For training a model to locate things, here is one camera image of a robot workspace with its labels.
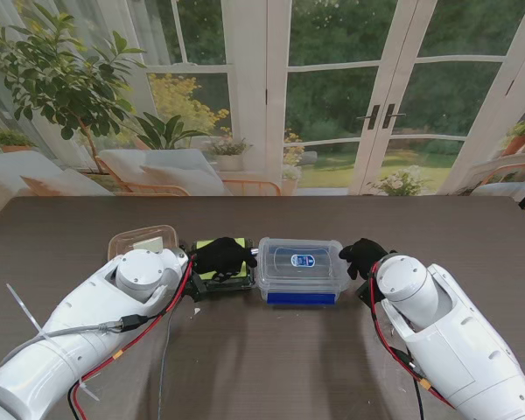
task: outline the glass door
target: glass door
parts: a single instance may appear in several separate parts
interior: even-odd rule
[[[519,71],[525,42],[515,34],[520,25],[525,33],[524,18],[525,0],[418,3],[366,173],[354,173],[351,193],[440,191],[459,153],[472,149],[473,126],[489,121],[482,109],[505,97]]]
[[[346,194],[365,172],[416,3],[269,1],[267,132],[298,193]]]

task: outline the gray cable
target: gray cable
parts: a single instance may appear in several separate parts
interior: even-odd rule
[[[60,335],[68,335],[68,334],[77,334],[77,333],[84,333],[89,331],[99,331],[101,333],[104,332],[112,332],[112,333],[119,333],[118,330],[116,330],[116,326],[118,324],[118,321],[116,322],[104,322],[99,325],[88,325],[88,326],[75,326],[74,328],[67,328],[64,330],[58,330],[58,331],[52,331],[48,332],[46,335],[49,337],[59,337]],[[0,362],[0,367],[9,361],[12,357],[14,357],[16,354],[21,352],[24,348],[30,346],[31,344],[39,343],[41,340],[44,340],[45,337],[42,335],[37,335],[33,337],[32,339],[27,340],[25,343],[20,344],[16,348],[14,348],[11,352],[9,352],[6,357],[3,358],[3,360]]]
[[[165,340],[164,355],[161,358],[161,371],[159,372],[159,391],[157,393],[157,420],[161,420],[161,395],[164,390],[164,375],[165,375],[165,355],[167,354],[167,347],[169,346],[169,336],[172,328],[173,313],[177,310],[182,300],[179,300],[167,320],[167,339]]]

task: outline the white cable tie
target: white cable tie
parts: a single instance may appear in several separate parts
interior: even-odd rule
[[[37,320],[33,317],[32,313],[29,312],[29,309],[27,309],[27,306],[25,306],[24,301],[21,300],[21,297],[18,296],[16,291],[13,289],[13,287],[11,287],[9,283],[6,284],[6,287],[8,288],[8,290],[10,291],[14,299],[16,299],[17,304],[21,306],[21,309],[24,311],[27,318],[31,321],[33,326],[37,329],[38,335],[42,336],[47,342],[51,343],[53,347],[58,348],[66,356],[66,358],[63,358],[63,359],[68,365],[68,367],[70,368],[70,370],[72,370],[74,377],[79,378],[78,382],[80,383],[80,388],[82,388],[82,390],[86,394],[91,396],[94,400],[99,401],[99,398],[88,389],[88,387],[86,386],[86,383],[81,379],[81,376],[78,374],[78,368],[74,365],[74,361],[72,360],[72,356],[59,343],[51,339],[51,337],[49,337],[48,334],[45,331],[43,331],[43,329],[41,328]]]

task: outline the white cushion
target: white cushion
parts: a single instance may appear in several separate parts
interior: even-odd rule
[[[200,150],[102,150],[99,157],[124,182],[159,185],[140,166],[197,169],[220,179]]]
[[[74,169],[47,178],[22,177],[31,190],[40,197],[113,195],[92,179]]]
[[[102,150],[99,157],[124,182],[150,185],[150,178],[140,169],[146,153],[146,150]]]
[[[36,151],[0,154],[0,211],[13,197],[35,195],[21,175],[47,177],[60,173],[56,164]]]
[[[525,182],[496,182],[481,185],[475,188],[471,195],[505,196],[519,202],[525,198]]]
[[[160,186],[180,186],[191,195],[229,195],[221,179],[208,175],[200,169],[168,168],[164,166],[141,166]]]

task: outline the red cable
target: red cable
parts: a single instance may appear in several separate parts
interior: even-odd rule
[[[409,374],[411,374],[412,377],[415,380],[420,382],[423,378],[421,378],[414,371],[412,371],[412,369],[410,369],[410,367],[408,367],[406,365],[406,363],[404,363],[396,355],[396,353],[393,352],[393,350],[391,350],[391,346],[389,345],[389,343],[385,339],[385,336],[383,335],[382,329],[381,329],[381,327],[379,325],[379,320],[377,319],[377,315],[376,315],[376,312],[375,312],[375,274],[376,274],[377,269],[378,269],[378,262],[376,262],[374,267],[371,269],[371,277],[369,278],[369,294],[370,294],[370,298],[371,298],[371,313],[373,314],[373,318],[374,318],[375,330],[377,331],[377,335],[379,336],[379,339],[381,340],[381,343],[383,344],[385,349],[391,354],[391,356],[393,356],[393,359],[395,359]],[[445,398],[443,398],[438,393],[438,391],[436,389],[434,389],[433,387],[429,388],[428,392],[430,392],[430,394],[435,396],[442,403],[446,403],[448,406],[450,406],[452,409],[454,409],[454,407]]]
[[[191,261],[189,262],[187,268],[186,268],[186,272],[185,272],[185,278],[183,279],[183,281],[181,282],[181,285],[178,287],[177,291],[175,292],[175,298],[173,299],[173,301],[171,302],[171,304],[167,307],[167,309],[165,310],[164,313],[162,313],[161,315],[157,316],[157,318],[154,319],[154,321],[148,325],[148,328],[146,328],[145,330],[143,330],[140,335],[138,335],[135,339],[133,339],[129,344],[127,344],[126,346],[124,346],[119,352],[117,352],[114,356],[110,356],[108,359],[106,359],[101,365],[99,365],[98,367],[94,368],[93,370],[90,370],[89,372],[87,372],[86,374],[84,374],[82,377],[81,377],[81,381],[82,382],[85,382],[87,381],[90,377],[92,377],[93,375],[95,375],[97,372],[99,372],[100,370],[102,370],[103,368],[105,368],[107,365],[109,365],[110,363],[112,363],[113,361],[115,361],[116,359],[118,359],[124,352],[126,352],[129,348],[131,348],[132,346],[134,346],[138,341],[140,341],[142,339],[142,337],[144,335],[146,335],[154,326],[156,326],[156,324],[161,320],[161,318],[167,313],[167,312],[170,312],[174,307],[175,305],[177,304],[177,302],[181,299],[181,296],[183,295],[183,290],[185,289],[185,286],[186,286],[186,282],[188,281],[189,279],[189,276],[191,275],[191,272],[193,271],[193,259],[191,259]],[[73,405],[74,407],[78,410],[78,412],[80,413],[80,416],[81,416],[81,420],[88,420],[88,418],[86,417],[86,414],[84,413],[84,410],[83,408],[80,406],[80,403],[78,402],[78,389],[80,388],[80,382],[78,381],[75,385],[75,387],[73,388],[73,392],[72,392],[72,400],[73,400]]]

